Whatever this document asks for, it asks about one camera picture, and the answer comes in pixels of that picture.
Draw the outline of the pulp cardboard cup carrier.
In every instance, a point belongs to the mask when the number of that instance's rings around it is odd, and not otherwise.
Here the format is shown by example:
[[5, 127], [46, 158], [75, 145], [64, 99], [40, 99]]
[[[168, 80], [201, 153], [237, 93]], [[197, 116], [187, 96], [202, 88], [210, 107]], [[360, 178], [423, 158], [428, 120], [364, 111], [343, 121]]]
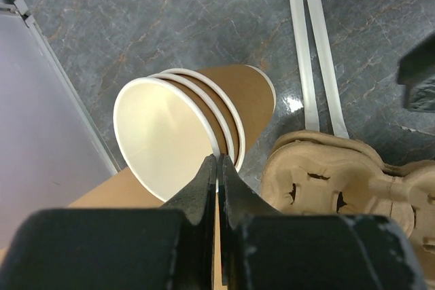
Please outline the pulp cardboard cup carrier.
[[434, 161], [384, 163], [369, 145], [302, 130], [279, 137], [261, 195], [289, 214], [371, 214], [392, 218], [420, 259], [434, 263]]

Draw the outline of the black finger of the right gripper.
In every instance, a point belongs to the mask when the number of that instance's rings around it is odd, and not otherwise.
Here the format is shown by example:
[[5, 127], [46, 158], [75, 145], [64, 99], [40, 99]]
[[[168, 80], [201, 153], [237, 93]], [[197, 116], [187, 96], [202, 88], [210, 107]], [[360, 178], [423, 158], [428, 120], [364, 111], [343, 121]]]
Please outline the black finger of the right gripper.
[[404, 86], [402, 106], [405, 109], [434, 112], [434, 33], [400, 59], [397, 84]]

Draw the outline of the brown paper coffee cup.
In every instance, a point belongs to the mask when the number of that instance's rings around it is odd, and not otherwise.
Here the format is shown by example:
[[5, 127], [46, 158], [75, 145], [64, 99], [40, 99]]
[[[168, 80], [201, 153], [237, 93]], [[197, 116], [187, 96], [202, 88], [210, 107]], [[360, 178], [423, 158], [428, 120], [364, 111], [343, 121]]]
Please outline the brown paper coffee cup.
[[116, 97], [113, 124], [131, 172], [163, 202], [193, 180], [205, 157], [220, 155], [213, 129], [199, 106], [161, 79], [128, 82]]

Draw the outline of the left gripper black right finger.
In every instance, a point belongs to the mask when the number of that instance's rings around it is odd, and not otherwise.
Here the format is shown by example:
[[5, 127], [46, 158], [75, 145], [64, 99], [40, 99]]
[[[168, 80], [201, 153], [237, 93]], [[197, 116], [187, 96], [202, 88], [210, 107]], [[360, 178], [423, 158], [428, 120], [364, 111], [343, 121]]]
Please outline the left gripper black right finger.
[[284, 215], [219, 159], [222, 282], [229, 289], [426, 289], [398, 224], [378, 215]]

